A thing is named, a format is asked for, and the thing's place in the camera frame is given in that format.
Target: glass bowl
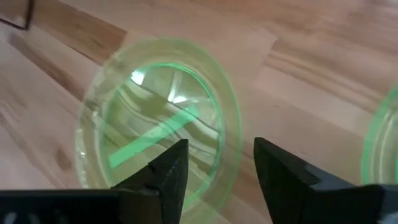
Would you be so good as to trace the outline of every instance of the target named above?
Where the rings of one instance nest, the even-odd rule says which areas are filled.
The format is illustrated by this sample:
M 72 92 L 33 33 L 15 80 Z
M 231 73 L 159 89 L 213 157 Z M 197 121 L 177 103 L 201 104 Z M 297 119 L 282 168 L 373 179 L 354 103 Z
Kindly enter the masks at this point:
M 398 184 L 398 86 L 381 103 L 364 142 L 363 184 Z
M 179 139 L 190 143 L 182 223 L 203 223 L 238 172 L 238 104 L 204 50 L 176 39 L 139 42 L 116 53 L 85 96 L 76 131 L 80 182 L 112 187 Z

